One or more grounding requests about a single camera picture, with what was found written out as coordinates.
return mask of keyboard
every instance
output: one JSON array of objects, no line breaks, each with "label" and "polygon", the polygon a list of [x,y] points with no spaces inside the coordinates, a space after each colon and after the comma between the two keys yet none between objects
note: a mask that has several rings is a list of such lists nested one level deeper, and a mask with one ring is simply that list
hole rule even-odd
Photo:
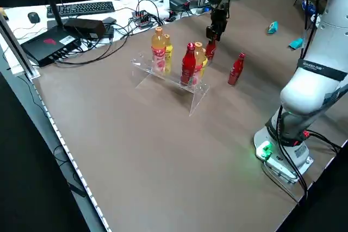
[{"label": "keyboard", "polygon": [[[82,16],[114,12],[112,2],[91,2],[70,5],[57,5],[60,16]],[[47,18],[54,17],[51,7],[47,8]]]}]

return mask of gray floor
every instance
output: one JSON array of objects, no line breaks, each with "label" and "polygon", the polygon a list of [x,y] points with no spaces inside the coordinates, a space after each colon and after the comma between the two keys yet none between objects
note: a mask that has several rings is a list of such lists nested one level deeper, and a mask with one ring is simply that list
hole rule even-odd
[{"label": "gray floor", "polygon": [[[11,86],[13,92],[27,111],[28,115],[34,122],[35,126],[41,133],[43,139],[46,141],[48,147],[51,149],[51,151],[54,150],[54,148],[58,145],[60,145],[60,141],[58,140],[53,128],[51,127],[50,122],[48,121],[47,117],[44,115],[42,110],[33,103],[32,96],[29,92],[29,87],[27,84],[25,84],[21,79],[18,79],[17,77],[14,77],[10,70],[7,70],[9,68],[7,62],[2,58],[3,50],[0,48],[0,72],[2,75],[4,75],[4,78]],[[33,94],[34,100],[37,104],[41,105],[41,102],[33,89],[32,85],[29,84],[31,92]],[[57,158],[66,160],[67,157],[65,153],[62,150],[57,150],[55,153]],[[83,187],[81,184],[76,182],[73,178],[73,167],[70,164],[70,162],[67,162],[61,166],[61,170],[67,181],[76,187],[83,190]],[[91,231],[105,231],[105,228],[103,224],[101,223],[98,214],[96,213],[92,203],[90,202],[89,197],[81,197],[73,192],[73,195],[76,199],[76,202],[78,203],[81,212],[90,228]]]}]

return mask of desk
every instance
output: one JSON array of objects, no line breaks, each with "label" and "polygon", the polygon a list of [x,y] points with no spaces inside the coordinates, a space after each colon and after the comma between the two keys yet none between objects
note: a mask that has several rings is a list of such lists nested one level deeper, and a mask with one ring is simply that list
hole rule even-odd
[{"label": "desk", "polygon": [[[138,0],[120,0],[120,1],[93,0],[93,1],[78,2],[78,3],[91,3],[91,2],[100,2],[100,1],[112,1],[116,12],[96,14],[96,15],[85,15],[85,16],[79,16],[79,18],[103,20],[107,17],[113,17],[117,20],[117,23],[119,25],[124,27],[128,24],[128,19],[132,17],[132,11],[130,9],[123,9],[123,8],[135,9],[136,6],[138,5]],[[140,10],[147,10],[148,12],[152,14],[157,14],[156,8],[153,6],[152,3],[148,1],[140,3],[139,8]],[[161,18],[165,18],[169,16],[167,10],[164,10],[161,8],[158,8],[158,9],[159,9]],[[27,15],[30,12],[36,12],[39,15],[40,23],[33,25],[29,22]],[[35,37],[37,34],[43,33],[47,30],[46,28],[47,21],[49,19],[46,16],[46,12],[47,12],[47,9],[44,5],[37,6],[37,7],[11,8],[6,10],[7,16],[9,17],[8,25],[11,28],[11,30],[15,30],[15,36],[20,38],[26,35],[25,39],[18,40],[20,44],[30,40],[31,38]],[[141,31],[142,31],[141,29],[136,29],[134,33],[139,33]],[[113,40],[117,41],[121,38],[121,36],[122,36],[121,34],[115,32]],[[100,41],[100,45],[107,44],[108,42],[109,42],[108,39],[102,40]],[[8,48],[7,43],[2,37],[0,37],[0,46],[4,50],[4,52]],[[19,62],[17,61],[16,57],[13,55],[11,50],[6,52],[6,59],[8,61],[8,64],[11,68],[13,75],[15,76],[21,75],[24,72],[22,66],[19,64]]]},{"label": "desk", "polygon": [[[295,203],[262,172],[252,138],[278,108],[300,55],[287,48],[303,28],[293,2],[231,4],[232,19],[204,75],[210,90],[191,117],[191,97],[131,64],[139,52],[151,55],[153,32],[132,36],[103,61],[42,69],[34,84],[113,231],[274,231],[291,212]],[[266,35],[275,20],[279,31]],[[188,41],[206,42],[209,23],[205,14],[164,26],[174,46],[173,70]],[[228,72],[240,51],[247,54],[244,71],[231,87]],[[348,134],[346,102],[312,126],[338,144]],[[310,184],[333,154],[316,140],[307,145],[314,158],[304,175]],[[299,184],[291,190],[302,195]]]}]

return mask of yellow bottle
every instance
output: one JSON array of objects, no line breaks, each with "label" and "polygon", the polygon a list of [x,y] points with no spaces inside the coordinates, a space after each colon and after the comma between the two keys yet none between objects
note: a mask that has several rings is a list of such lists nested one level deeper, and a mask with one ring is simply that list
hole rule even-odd
[{"label": "yellow bottle", "polygon": [[[204,48],[202,48],[202,51],[203,51],[203,54],[206,53],[206,50],[205,50]],[[203,66],[202,66],[202,70],[201,70],[201,79],[202,79],[202,77],[203,77],[203,75],[204,75],[204,70],[205,70],[206,67],[207,67],[207,63],[208,63],[208,58],[206,57],[206,59],[205,59],[204,62],[203,62]]]},{"label": "yellow bottle", "polygon": [[206,55],[203,53],[203,44],[201,42],[195,42],[195,58],[196,66],[202,65],[206,59]]},{"label": "yellow bottle", "polygon": [[170,42],[170,36],[165,34],[165,68],[164,72],[166,75],[169,75],[172,70],[172,52],[173,52],[173,45]]},{"label": "yellow bottle", "polygon": [[163,36],[162,27],[156,27],[155,33],[151,38],[151,48],[152,48],[152,70],[156,72],[164,72],[165,66],[165,38]]}]

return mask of led strip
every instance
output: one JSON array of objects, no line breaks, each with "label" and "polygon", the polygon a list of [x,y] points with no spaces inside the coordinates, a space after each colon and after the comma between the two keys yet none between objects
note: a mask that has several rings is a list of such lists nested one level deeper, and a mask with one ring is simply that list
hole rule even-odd
[{"label": "led strip", "polygon": [[83,177],[83,175],[82,175],[82,173],[81,173],[81,170],[79,169],[79,167],[78,167],[78,165],[77,165],[77,163],[76,163],[76,160],[73,158],[73,156],[72,156],[72,154],[71,154],[69,148],[67,147],[67,145],[66,145],[66,143],[65,143],[65,141],[64,141],[64,139],[63,139],[63,136],[62,136],[62,134],[60,133],[60,131],[59,131],[57,125],[55,125],[54,120],[53,120],[51,114],[48,112],[47,107],[45,106],[45,103],[43,102],[43,100],[42,100],[42,98],[41,98],[41,96],[40,96],[38,90],[36,89],[36,87],[35,87],[35,85],[33,84],[33,82],[32,82],[32,81],[30,81],[30,82],[31,82],[31,84],[32,84],[33,87],[34,87],[34,90],[36,91],[36,94],[39,96],[39,99],[40,99],[40,101],[41,101],[41,103],[42,103],[42,105],[43,105],[43,109],[44,109],[44,111],[45,111],[45,113],[46,113],[46,115],[47,115],[47,117],[48,117],[48,119],[49,119],[49,121],[50,121],[50,123],[51,123],[51,125],[52,125],[52,127],[53,127],[53,129],[54,129],[54,131],[55,131],[55,133],[56,133],[56,135],[58,136],[59,141],[60,141],[60,143],[61,143],[63,149],[65,150],[65,152],[66,152],[68,158],[70,159],[70,162],[71,162],[72,166],[74,167],[74,169],[75,169],[75,171],[76,171],[76,173],[77,173],[79,179],[81,180],[81,183],[83,184],[83,187],[85,188],[85,190],[86,190],[86,192],[87,192],[87,194],[88,194],[88,196],[89,196],[89,198],[90,198],[90,200],[91,200],[91,202],[92,202],[92,204],[93,204],[93,206],[94,206],[96,212],[98,213],[99,218],[101,219],[101,221],[102,221],[102,223],[103,223],[103,225],[104,225],[106,231],[107,231],[107,232],[112,232],[112,230],[111,230],[111,228],[109,227],[109,224],[108,224],[106,218],[105,218],[104,215],[103,215],[102,210],[101,210],[100,207],[98,206],[98,203],[97,203],[95,197],[93,196],[93,194],[92,194],[92,192],[91,192],[91,190],[90,190],[90,188],[89,188],[89,186],[88,186],[88,184],[87,184],[85,178]]}]

